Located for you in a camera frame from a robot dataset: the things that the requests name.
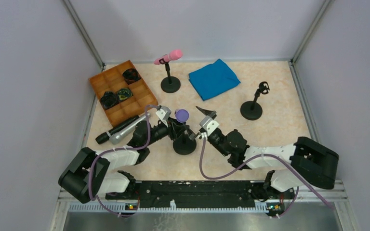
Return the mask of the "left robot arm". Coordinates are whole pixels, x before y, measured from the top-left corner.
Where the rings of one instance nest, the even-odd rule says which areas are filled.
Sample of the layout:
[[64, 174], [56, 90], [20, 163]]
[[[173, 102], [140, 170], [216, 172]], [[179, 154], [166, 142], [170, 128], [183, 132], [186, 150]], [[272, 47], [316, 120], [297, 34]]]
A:
[[120, 167], [142, 163], [150, 154], [149, 146], [165, 137], [177, 141], [192, 133], [189, 125], [171, 117], [155, 126], [143, 120], [136, 125], [125, 146], [106, 151], [80, 149], [59, 177], [58, 184], [83, 204], [103, 194], [125, 193], [134, 178]]

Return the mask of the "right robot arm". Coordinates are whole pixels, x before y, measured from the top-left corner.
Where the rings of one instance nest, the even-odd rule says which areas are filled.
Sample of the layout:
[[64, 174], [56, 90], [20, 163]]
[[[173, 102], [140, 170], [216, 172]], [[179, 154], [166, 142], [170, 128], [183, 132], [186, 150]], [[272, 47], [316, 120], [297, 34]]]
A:
[[224, 135], [216, 121], [216, 111], [197, 109], [204, 114], [200, 130], [191, 136], [209, 143], [220, 154], [228, 157], [235, 170], [271, 167], [266, 183], [279, 192], [294, 187], [312, 185], [332, 190], [335, 185], [339, 155], [308, 137], [298, 137], [292, 144], [275, 147], [248, 145], [238, 130]]

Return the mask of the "pink microphone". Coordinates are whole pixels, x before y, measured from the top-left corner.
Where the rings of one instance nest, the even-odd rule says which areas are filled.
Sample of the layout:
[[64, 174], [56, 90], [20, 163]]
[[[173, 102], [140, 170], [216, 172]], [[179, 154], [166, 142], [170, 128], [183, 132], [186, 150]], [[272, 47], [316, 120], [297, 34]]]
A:
[[182, 50], [181, 49], [176, 49], [176, 50], [171, 51], [168, 54], [165, 54], [165, 55], [161, 56], [160, 58], [157, 58], [154, 61], [154, 64], [155, 65], [166, 64], [166, 63], [169, 63], [170, 61], [176, 61], [176, 60], [182, 58], [182, 56], [183, 56]]

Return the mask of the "purple microphone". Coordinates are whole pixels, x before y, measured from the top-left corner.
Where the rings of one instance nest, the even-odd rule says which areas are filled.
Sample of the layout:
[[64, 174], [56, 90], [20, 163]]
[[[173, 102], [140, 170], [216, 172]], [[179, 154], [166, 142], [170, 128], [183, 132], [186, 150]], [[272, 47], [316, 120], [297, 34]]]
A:
[[176, 109], [175, 117], [178, 122], [185, 123], [189, 119], [189, 112], [186, 109]]

